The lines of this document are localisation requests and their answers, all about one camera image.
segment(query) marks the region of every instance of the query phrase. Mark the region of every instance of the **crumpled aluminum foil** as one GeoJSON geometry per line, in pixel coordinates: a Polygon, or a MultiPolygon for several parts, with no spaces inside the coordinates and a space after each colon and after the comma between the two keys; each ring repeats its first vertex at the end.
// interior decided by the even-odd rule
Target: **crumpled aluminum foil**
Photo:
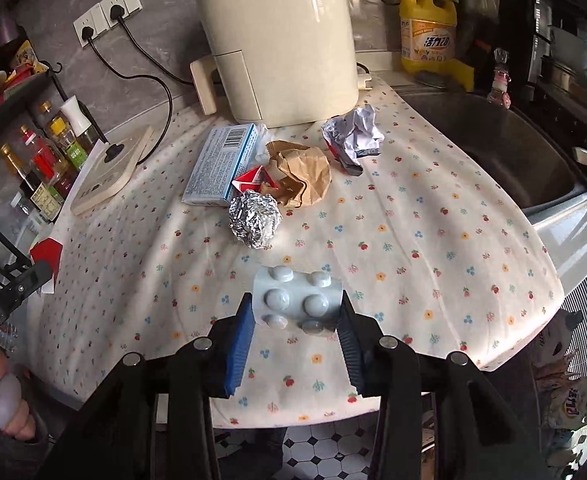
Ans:
{"type": "Polygon", "coordinates": [[[281,221],[275,198],[251,190],[240,193],[228,208],[231,231],[254,249],[267,247],[281,221]]]}

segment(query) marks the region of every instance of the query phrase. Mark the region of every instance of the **barcode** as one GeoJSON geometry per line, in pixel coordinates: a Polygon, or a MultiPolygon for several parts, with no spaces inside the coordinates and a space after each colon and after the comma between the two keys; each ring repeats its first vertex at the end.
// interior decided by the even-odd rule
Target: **barcode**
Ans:
{"type": "Polygon", "coordinates": [[[242,137],[244,137],[246,129],[241,128],[239,130],[231,130],[227,134],[227,140],[224,141],[222,148],[238,148],[242,143],[242,137]]]}

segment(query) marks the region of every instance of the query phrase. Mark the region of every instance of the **table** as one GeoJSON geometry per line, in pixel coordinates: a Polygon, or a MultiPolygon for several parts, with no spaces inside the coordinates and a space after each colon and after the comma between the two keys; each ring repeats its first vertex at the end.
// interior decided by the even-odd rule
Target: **table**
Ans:
{"type": "MultiPolygon", "coordinates": [[[[282,208],[267,250],[234,240],[227,210],[180,202],[212,126],[176,113],[163,144],[110,201],[57,229],[64,245],[55,294],[30,315],[32,368],[86,399],[125,352],[177,351],[234,314],[260,265],[324,269],[356,311],[417,352],[467,352],[484,370],[516,354],[563,299],[542,241],[477,164],[381,80],[362,92],[385,133],[362,176],[332,161],[329,192],[282,208]]],[[[325,149],[321,123],[273,130],[325,149]]],[[[378,408],[349,384],[337,335],[256,327],[236,395],[212,402],[215,427],[313,424],[378,408]]],[[[166,403],[159,407],[166,416],[166,403]]]]}

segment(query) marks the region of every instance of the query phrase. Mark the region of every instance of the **brown paper bag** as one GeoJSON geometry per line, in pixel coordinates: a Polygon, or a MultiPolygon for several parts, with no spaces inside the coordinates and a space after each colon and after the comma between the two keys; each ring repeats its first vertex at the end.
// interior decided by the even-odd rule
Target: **brown paper bag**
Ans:
{"type": "Polygon", "coordinates": [[[260,193],[270,194],[288,207],[309,206],[324,198],[331,172],[329,161],[319,148],[285,140],[269,142],[266,148],[285,176],[278,182],[278,189],[262,184],[260,193]]]}

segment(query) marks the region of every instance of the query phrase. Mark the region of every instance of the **stainless steel sink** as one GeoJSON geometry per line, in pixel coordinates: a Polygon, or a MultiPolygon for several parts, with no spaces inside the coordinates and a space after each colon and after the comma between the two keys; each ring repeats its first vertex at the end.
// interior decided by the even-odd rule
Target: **stainless steel sink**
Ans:
{"type": "Polygon", "coordinates": [[[518,112],[473,94],[395,90],[490,174],[526,214],[587,189],[573,162],[518,112]]]}

